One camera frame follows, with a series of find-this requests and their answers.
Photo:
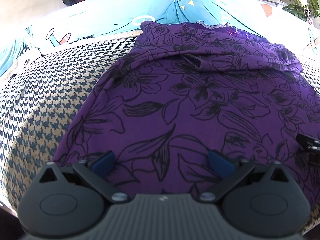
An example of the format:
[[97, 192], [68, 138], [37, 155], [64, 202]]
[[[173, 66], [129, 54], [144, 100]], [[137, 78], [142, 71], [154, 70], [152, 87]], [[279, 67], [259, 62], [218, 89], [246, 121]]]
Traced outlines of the purple floral red-lined garment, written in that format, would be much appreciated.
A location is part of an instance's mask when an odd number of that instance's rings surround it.
[[311, 204], [319, 170], [296, 135], [319, 137], [319, 96], [281, 44], [201, 24], [144, 22], [132, 50], [97, 82], [53, 160], [70, 166], [112, 151], [106, 177], [137, 193], [197, 195], [219, 181], [208, 152], [283, 163]]

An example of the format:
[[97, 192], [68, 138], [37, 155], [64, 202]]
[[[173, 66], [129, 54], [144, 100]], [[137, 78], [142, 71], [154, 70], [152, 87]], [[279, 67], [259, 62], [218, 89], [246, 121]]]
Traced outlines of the houndstooth sofa seat cover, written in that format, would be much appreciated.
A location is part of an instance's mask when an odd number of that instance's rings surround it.
[[[3, 87], [1, 200], [11, 209], [17, 210], [41, 167], [54, 161], [61, 140], [97, 82], [132, 50], [136, 39], [103, 41], [48, 54]], [[301, 64], [301, 58], [295, 57]], [[317, 70], [301, 66], [302, 76], [319, 96]], [[310, 206], [306, 231], [319, 224], [319, 202]]]

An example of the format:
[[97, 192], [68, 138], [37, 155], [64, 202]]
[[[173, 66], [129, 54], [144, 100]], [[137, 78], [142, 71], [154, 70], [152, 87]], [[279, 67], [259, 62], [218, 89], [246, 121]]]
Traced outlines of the green potted plant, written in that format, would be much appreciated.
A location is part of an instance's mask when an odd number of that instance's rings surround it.
[[318, 0], [289, 0], [283, 10], [305, 22], [319, 17]]

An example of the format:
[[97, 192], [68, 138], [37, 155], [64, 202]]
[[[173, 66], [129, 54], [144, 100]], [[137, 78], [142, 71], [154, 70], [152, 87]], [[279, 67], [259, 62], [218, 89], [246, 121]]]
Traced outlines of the white chest freezer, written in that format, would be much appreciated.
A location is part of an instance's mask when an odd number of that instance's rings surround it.
[[287, 6], [287, 3], [285, 3], [281, 0], [258, 0], [258, 1], [272, 5], [274, 7], [279, 7], [279, 8], [283, 8], [283, 7]]

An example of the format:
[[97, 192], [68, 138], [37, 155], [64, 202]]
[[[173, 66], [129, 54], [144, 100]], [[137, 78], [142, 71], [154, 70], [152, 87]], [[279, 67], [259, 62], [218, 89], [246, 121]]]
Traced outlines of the blue cartoon print sofa backrest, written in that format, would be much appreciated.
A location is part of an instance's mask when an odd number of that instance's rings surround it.
[[9, 19], [1, 4], [1, 72], [24, 47], [45, 53], [56, 47], [138, 30], [144, 21], [163, 24], [229, 23], [283, 44], [294, 53], [319, 59], [319, 30], [292, 14], [257, 0], [86, 0], [70, 7]]

